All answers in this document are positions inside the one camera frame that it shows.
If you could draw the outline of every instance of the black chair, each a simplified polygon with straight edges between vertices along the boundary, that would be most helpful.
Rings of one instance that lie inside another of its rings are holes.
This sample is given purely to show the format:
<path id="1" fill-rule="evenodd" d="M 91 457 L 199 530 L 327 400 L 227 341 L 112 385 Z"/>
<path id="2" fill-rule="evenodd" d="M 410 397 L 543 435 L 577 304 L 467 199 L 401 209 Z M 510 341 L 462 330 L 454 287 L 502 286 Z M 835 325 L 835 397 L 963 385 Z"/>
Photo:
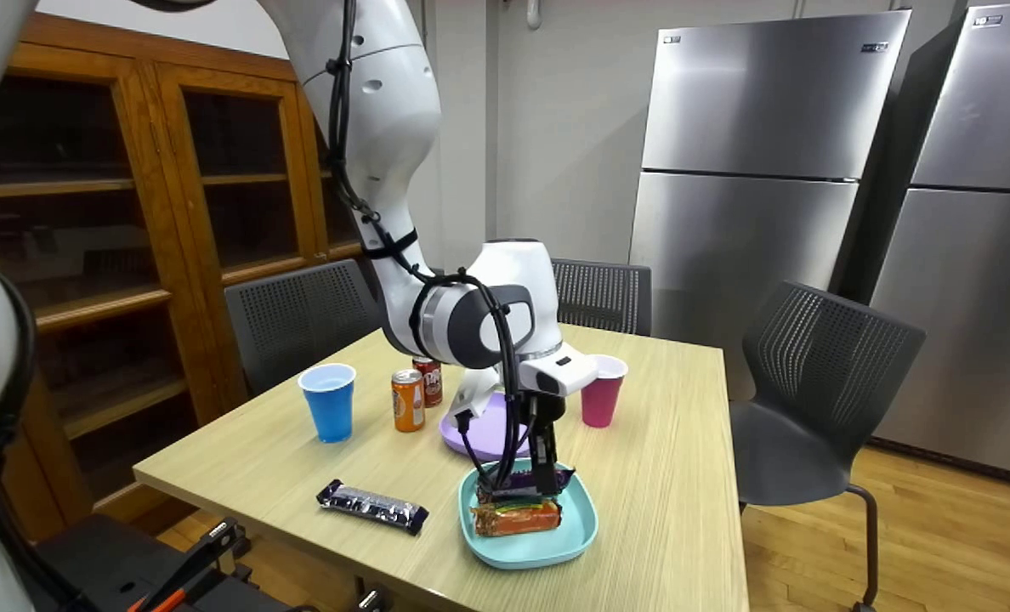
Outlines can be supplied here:
<path id="1" fill-rule="evenodd" d="M 902 388 L 920 330 L 809 286 L 779 286 L 743 333 L 754 381 L 733 419 L 741 507 L 785 507 L 855 493 L 868 504 L 868 590 L 876 593 L 876 498 L 851 461 Z"/>
<path id="2" fill-rule="evenodd" d="M 223 301 L 250 394 L 381 325 L 352 259 L 232 286 Z"/>
<path id="3" fill-rule="evenodd" d="M 556 320 L 649 336 L 649 268 L 552 259 Z"/>

